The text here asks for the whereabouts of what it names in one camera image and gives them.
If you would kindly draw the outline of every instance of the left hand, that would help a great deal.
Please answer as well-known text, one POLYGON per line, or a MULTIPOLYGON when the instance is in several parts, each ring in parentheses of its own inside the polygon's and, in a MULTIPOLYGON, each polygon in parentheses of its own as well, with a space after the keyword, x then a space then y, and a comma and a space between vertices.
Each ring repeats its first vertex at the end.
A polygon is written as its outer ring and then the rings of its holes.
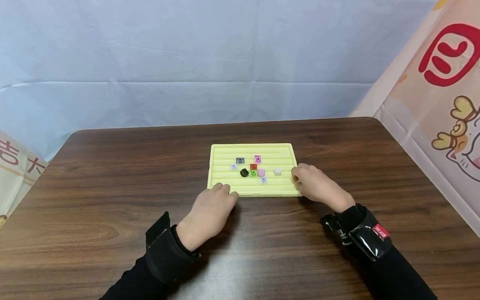
POLYGON ((185 248, 194 251, 222 231, 238 200, 228 184, 217 183, 201 192, 189 214, 177 225, 178 237, 185 248))

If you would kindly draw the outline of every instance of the wrist strap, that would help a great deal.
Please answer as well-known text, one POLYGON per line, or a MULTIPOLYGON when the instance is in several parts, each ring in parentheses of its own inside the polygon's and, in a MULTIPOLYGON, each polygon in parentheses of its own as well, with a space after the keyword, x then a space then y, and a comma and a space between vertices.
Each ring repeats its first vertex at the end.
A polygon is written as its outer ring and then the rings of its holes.
POLYGON ((175 241, 168 212, 147 230, 145 236, 148 269, 156 279, 165 284, 177 279, 200 256, 196 252, 188 255, 175 241))
POLYGON ((336 231, 345 246, 354 245, 360 248, 371 261, 376 262, 392 248, 390 234, 367 208, 357 204, 348 210, 364 212, 358 225, 352 226, 349 220, 343 220, 345 216, 342 214, 326 215, 320 219, 320 223, 326 229, 336 231))

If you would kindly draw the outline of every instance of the plastic tray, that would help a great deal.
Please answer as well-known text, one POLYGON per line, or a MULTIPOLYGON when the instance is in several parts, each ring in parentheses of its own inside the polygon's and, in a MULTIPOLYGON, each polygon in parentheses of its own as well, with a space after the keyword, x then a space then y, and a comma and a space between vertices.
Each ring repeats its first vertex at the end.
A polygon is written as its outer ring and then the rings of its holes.
POLYGON ((217 182, 229 184, 232 191, 240 197, 297 197, 300 193, 291 179, 291 169, 297 166, 292 144, 213 144, 210 151, 210 169, 207 188, 217 182), (260 184, 260 177, 242 177, 240 170, 250 171, 254 155, 261 155, 258 168, 265 170, 267 184, 260 184), (238 170, 230 170, 236 164, 236 158, 245 158, 244 164, 238 164, 238 170), (274 169, 282 170, 275 175, 274 169))

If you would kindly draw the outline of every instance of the chinese character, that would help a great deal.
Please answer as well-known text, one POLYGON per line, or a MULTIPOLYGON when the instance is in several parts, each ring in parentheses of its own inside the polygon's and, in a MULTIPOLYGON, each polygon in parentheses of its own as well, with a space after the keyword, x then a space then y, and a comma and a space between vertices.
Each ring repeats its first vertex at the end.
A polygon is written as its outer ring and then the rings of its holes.
POLYGON ((419 72, 425 74, 423 75, 425 79, 436 86, 450 86, 456 84, 460 79, 462 79, 477 63, 480 59, 480 29, 467 24, 451 24, 445 27, 433 40, 430 46, 425 52, 425 55, 421 59, 419 65, 419 72), (427 66, 432 61, 434 67, 443 74, 448 74, 451 72, 452 67, 438 56, 433 56, 433 51, 437 48, 440 53, 447 57, 459 57, 467 50, 467 42, 462 41, 456 48, 451 47, 449 44, 442 42, 439 44, 440 39, 447 34, 455 34, 458 36, 463 36, 467 38, 473 44, 473 54, 465 64, 463 69, 461 69, 457 74, 450 76, 449 78, 442 78, 435 75, 431 70, 427 70, 427 66))
POLYGON ((0 140, 0 157, 3 159, 5 162, 17 166, 18 165, 18 158, 17 155, 19 153, 19 150, 14 148, 12 145, 10 145, 10 142, 4 142, 0 140))
POLYGON ((28 169, 28 173, 33 171, 33 168, 36 167, 37 172, 39 174, 42 174, 42 172, 40 171, 40 169, 38 167, 45 168, 45 166, 42 166, 41 164, 38 163, 38 157, 35 158, 35 160, 28 159, 28 161, 32 162, 32 166, 28 169))

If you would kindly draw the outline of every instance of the hand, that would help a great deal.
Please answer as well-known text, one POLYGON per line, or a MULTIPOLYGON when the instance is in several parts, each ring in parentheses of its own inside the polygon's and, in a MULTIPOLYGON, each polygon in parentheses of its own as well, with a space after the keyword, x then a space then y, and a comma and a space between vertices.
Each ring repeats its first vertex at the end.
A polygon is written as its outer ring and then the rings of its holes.
POLYGON ((183 246, 194 251, 209 238, 220 233, 239 197, 230 193, 228 184, 220 182, 198 195, 192 210, 177 225, 177 234, 183 246))
POLYGON ((292 178, 303 196, 321 202, 337 213, 355 205, 355 200, 348 192, 315 166, 299 164, 292 169, 292 178))

